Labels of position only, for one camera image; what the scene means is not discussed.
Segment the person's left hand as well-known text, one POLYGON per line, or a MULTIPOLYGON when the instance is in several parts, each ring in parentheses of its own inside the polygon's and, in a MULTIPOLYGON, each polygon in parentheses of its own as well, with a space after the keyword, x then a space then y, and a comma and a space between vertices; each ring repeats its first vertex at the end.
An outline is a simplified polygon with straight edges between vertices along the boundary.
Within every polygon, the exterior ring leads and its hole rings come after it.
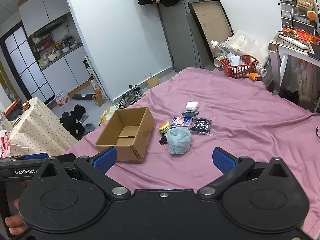
POLYGON ((20 235, 28 229, 19 213, 7 217, 5 224, 9 227, 9 232, 14 236, 20 235))

